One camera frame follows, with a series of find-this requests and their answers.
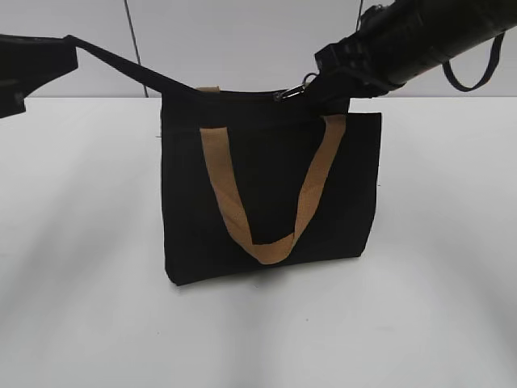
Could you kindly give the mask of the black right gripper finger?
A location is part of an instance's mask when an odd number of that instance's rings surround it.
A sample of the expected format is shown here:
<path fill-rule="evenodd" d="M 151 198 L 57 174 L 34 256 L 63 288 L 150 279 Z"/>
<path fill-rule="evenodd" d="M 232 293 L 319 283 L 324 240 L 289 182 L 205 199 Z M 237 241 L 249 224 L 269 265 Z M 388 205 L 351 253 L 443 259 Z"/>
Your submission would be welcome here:
<path fill-rule="evenodd" d="M 0 116 L 6 118 L 26 111 L 24 100 L 34 91 L 42 87 L 38 82 L 2 82 Z"/>

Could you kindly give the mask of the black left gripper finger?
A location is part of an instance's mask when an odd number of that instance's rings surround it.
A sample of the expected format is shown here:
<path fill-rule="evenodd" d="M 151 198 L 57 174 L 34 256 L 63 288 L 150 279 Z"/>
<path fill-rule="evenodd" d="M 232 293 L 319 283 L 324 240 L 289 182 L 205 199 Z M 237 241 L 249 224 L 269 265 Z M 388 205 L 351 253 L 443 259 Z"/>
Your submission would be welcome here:
<path fill-rule="evenodd" d="M 31 78 L 60 77 L 77 67 L 76 48 L 63 38 L 1 34 L 2 85 L 15 85 Z"/>

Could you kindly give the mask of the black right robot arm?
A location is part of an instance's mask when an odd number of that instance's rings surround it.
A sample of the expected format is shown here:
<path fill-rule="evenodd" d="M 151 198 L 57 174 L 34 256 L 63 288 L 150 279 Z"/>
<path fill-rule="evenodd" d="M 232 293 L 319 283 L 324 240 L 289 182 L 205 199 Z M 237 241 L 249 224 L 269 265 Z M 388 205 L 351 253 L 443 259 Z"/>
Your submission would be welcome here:
<path fill-rule="evenodd" d="M 372 6 L 358 18 L 352 35 L 315 54 L 316 73 L 292 89 L 259 92 L 256 98 L 330 108 L 348 99 L 387 95 L 435 67 L 443 69 L 458 91 L 466 91 L 452 72 L 452 59 L 490 41 L 490 59 L 481 78 L 481 84 L 486 84 L 498 66 L 504 36 L 515 25 L 513 1 L 396 1 Z M 196 95 L 189 86 L 75 36 L 4 35 L 2 116 L 25 112 L 24 100 L 32 92 L 75 71 L 78 50 L 162 95 Z"/>

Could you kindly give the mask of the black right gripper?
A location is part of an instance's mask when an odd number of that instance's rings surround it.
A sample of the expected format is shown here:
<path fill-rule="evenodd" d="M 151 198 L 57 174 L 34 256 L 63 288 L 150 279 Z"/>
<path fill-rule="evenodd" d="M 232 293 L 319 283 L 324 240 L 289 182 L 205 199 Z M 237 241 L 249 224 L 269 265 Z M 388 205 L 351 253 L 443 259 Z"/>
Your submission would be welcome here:
<path fill-rule="evenodd" d="M 328 44 L 314 54 L 318 73 L 305 87 L 305 99 L 322 113 L 347 113 L 352 99 L 371 99 L 400 88 L 389 81 L 356 38 Z"/>

